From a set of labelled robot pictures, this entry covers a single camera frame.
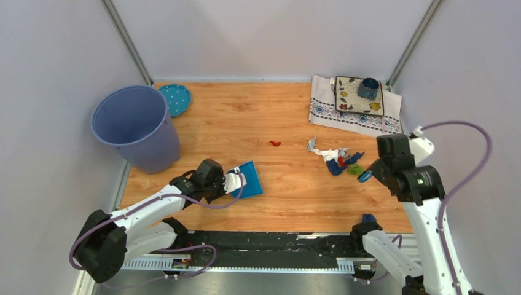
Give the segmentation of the blue hand brush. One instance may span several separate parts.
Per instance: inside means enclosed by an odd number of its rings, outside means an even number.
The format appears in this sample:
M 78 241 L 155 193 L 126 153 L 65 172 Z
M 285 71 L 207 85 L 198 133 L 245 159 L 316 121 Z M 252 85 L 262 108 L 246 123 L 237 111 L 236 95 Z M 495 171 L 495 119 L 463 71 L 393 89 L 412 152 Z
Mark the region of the blue hand brush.
M 358 176 L 357 180 L 360 183 L 365 183 L 366 181 L 370 180 L 371 177 L 373 177 L 372 171 L 371 170 L 366 170 L 363 174 Z

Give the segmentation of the green paper scrap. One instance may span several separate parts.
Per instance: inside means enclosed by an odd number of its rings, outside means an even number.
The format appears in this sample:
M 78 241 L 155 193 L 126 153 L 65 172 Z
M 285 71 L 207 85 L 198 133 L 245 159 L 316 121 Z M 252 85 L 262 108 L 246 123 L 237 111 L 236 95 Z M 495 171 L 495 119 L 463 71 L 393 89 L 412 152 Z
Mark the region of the green paper scrap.
M 355 175 L 357 177 L 363 175 L 366 169 L 358 164 L 349 165 L 346 169 L 346 172 L 350 175 Z

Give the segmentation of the blue paper strip scrap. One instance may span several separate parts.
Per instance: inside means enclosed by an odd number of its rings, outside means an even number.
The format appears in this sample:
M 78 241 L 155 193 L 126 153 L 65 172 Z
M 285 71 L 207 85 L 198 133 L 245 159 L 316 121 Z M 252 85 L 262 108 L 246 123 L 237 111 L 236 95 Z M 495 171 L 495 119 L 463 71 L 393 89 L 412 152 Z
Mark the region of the blue paper strip scrap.
M 349 157 L 348 159 L 346 159 L 344 161 L 344 164 L 349 166 L 349 165 L 354 165 L 357 163 L 357 161 L 362 158 L 364 156 L 365 152 L 356 152 L 355 154 L 353 154 L 351 157 Z

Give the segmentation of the blue plastic dustpan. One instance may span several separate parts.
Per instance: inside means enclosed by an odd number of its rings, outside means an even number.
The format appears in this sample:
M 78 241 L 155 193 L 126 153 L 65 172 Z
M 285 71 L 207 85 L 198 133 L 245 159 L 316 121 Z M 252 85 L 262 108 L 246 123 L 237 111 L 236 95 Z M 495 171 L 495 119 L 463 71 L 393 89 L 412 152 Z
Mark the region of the blue plastic dustpan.
M 260 178 L 257 173 L 257 169 L 254 162 L 249 161 L 239 165 L 238 167 L 244 174 L 247 184 L 241 189 L 232 192 L 231 196 L 233 198 L 237 198 L 237 196 L 239 195 L 241 199 L 247 199 L 250 197 L 262 195 L 264 193 L 264 190 L 262 188 Z

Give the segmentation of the grey white paper scrap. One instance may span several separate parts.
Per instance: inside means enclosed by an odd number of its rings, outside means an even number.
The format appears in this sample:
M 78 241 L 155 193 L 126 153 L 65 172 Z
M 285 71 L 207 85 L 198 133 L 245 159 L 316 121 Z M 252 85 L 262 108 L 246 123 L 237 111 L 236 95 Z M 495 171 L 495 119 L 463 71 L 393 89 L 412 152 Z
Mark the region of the grey white paper scrap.
M 348 147 L 340 147 L 337 149 L 318 149 L 316 148 L 316 137 L 310 139 L 307 143 L 307 151 L 313 152 L 316 155 L 321 156 L 325 162 L 330 160 L 335 160 L 339 162 L 339 159 L 345 160 L 351 157 L 351 154 L 348 152 Z

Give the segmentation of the dark blue paper scrap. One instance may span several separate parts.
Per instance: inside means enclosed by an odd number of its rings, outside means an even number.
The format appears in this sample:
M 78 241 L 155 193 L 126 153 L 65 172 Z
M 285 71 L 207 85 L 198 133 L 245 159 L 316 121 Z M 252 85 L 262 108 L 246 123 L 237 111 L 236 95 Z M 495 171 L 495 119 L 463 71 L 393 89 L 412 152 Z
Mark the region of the dark blue paper scrap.
M 361 222 L 362 222 L 362 223 L 367 223 L 367 222 L 377 222 L 377 218 L 376 218 L 373 214 L 370 214 L 370 213 L 363 213 L 363 214 L 362 214 Z

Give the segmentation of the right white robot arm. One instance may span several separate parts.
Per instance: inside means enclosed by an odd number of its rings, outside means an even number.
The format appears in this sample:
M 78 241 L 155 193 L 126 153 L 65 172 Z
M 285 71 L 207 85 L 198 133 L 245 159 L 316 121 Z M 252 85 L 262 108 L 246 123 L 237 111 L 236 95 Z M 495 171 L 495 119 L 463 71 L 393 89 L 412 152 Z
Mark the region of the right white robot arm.
M 401 203 L 413 229 L 420 262 L 392 243 L 377 222 L 351 228 L 350 248 L 369 254 L 401 284 L 402 294 L 478 294 L 461 267 L 447 218 L 448 196 L 438 171 L 418 166 L 434 151 L 424 137 L 403 134 L 377 137 L 378 159 L 367 169 Z

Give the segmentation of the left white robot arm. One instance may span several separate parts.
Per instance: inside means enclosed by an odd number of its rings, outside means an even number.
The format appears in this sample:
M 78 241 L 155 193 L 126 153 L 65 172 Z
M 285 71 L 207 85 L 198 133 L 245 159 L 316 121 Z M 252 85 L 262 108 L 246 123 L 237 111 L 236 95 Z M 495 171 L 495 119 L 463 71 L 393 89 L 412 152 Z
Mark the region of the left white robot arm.
M 69 263 L 86 271 L 97 283 L 112 278 L 129 260 L 157 250 L 185 252 L 183 226 L 171 217 L 202 199 L 222 197 L 225 174 L 214 160 L 203 160 L 196 170 L 173 178 L 152 196 L 122 210 L 94 211 L 69 251 Z

